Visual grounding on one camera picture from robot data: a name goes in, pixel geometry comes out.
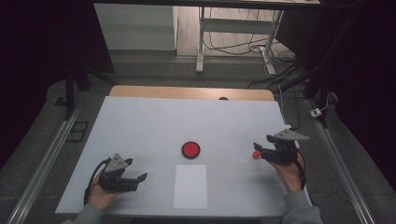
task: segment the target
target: person's hand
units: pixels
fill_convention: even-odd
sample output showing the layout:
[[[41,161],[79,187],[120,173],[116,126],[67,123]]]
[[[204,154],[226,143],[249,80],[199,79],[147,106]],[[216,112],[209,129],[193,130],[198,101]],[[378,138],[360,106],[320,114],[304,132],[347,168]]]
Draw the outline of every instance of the person's hand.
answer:
[[[301,164],[303,169],[305,169],[304,160],[300,153],[297,153],[298,158],[297,161]],[[294,162],[288,164],[279,164],[272,161],[268,161],[272,166],[274,166],[277,176],[285,185],[288,193],[292,193],[295,191],[300,191],[301,189],[301,174],[297,165]]]
[[[92,181],[91,192],[88,198],[88,203],[97,207],[100,210],[107,209],[122,192],[111,192],[102,189],[98,184],[99,175]]]

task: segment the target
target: round red and black button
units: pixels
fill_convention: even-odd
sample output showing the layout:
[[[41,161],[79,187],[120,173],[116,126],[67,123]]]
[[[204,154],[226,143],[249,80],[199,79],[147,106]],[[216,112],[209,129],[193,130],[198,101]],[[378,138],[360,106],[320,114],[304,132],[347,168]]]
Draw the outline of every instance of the round red and black button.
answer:
[[[196,142],[187,142],[181,148],[181,153],[189,160],[197,158],[200,152],[201,148]]]

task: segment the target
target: gray sleeve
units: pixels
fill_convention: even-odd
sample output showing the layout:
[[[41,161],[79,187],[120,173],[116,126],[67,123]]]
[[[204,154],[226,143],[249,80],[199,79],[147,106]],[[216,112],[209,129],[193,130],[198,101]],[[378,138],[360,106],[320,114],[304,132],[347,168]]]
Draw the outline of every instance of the gray sleeve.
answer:
[[[286,205],[286,215],[282,224],[323,223],[319,209],[309,205],[304,191],[289,193],[283,197]]]
[[[66,220],[63,224],[99,224],[104,214],[102,210],[87,203],[74,221]]]

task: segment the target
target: small red object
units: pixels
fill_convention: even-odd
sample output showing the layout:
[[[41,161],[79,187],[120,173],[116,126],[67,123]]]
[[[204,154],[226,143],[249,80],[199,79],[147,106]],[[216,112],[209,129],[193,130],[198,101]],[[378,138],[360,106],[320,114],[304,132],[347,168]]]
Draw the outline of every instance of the small red object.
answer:
[[[258,151],[258,150],[254,150],[253,151],[253,158],[254,159],[259,159],[261,155],[262,154],[260,153],[260,151]]]
[[[181,153],[185,158],[189,160],[197,158],[200,152],[201,152],[201,148],[195,142],[187,142],[181,148]]]

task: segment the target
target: white wall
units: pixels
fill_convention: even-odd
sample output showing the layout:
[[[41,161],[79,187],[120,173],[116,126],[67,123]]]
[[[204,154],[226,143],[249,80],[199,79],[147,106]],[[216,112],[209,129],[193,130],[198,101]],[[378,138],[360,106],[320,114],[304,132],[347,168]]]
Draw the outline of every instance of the white wall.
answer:
[[[109,49],[176,49],[176,7],[94,6]]]

